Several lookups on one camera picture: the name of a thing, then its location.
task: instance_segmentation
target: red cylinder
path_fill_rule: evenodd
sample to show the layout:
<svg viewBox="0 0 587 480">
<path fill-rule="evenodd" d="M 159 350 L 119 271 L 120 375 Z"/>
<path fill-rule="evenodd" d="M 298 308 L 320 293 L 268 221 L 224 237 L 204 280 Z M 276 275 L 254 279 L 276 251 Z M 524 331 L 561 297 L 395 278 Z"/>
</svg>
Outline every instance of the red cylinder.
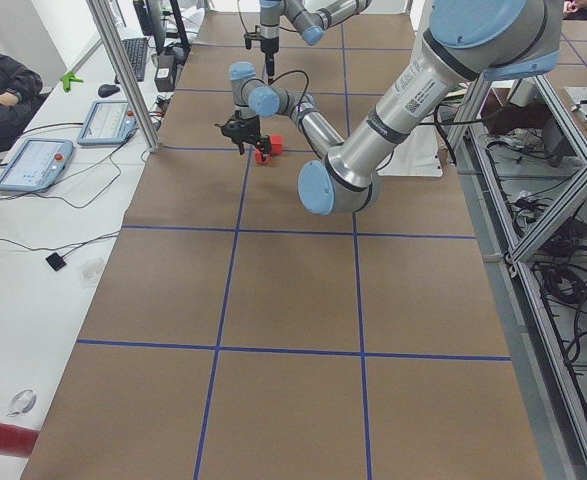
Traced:
<svg viewBox="0 0 587 480">
<path fill-rule="evenodd" d="M 0 455 L 27 458 L 33 451 L 39 432 L 0 422 Z"/>
</svg>

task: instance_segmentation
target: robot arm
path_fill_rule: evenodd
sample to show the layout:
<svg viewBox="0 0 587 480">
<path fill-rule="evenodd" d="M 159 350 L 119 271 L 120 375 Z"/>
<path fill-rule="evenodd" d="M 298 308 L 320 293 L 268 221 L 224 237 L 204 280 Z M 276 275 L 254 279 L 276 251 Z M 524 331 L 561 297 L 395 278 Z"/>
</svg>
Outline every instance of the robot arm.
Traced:
<svg viewBox="0 0 587 480">
<path fill-rule="evenodd" d="M 555 66 L 562 8 L 559 0 L 436 0 L 421 55 L 345 141 L 308 95 L 266 86 L 247 62 L 230 70 L 234 118 L 289 116 L 321 157 L 300 172 L 304 206 L 322 215 L 362 210 L 379 194 L 376 167 L 459 82 L 482 72 L 487 80 L 524 78 Z"/>
<path fill-rule="evenodd" d="M 317 12 L 310 13 L 302 0 L 260 0 L 260 26 L 244 35 L 247 50 L 253 42 L 260 44 L 268 83 L 275 76 L 275 54 L 280 49 L 280 17 L 284 15 L 308 45 L 315 45 L 324 32 L 363 12 L 371 0 L 337 0 Z"/>
</svg>

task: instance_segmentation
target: black mouse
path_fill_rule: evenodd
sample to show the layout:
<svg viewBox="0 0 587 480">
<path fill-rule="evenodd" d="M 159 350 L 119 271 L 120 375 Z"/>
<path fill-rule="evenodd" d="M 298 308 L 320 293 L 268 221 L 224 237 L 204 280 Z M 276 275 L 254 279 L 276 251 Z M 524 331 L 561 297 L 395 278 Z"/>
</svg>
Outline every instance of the black mouse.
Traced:
<svg viewBox="0 0 587 480">
<path fill-rule="evenodd" d="M 118 87 L 117 85 L 105 83 L 104 85 L 100 85 L 100 88 L 97 89 L 97 94 L 102 98 L 106 98 L 110 97 L 111 95 L 119 91 L 120 87 Z"/>
</svg>

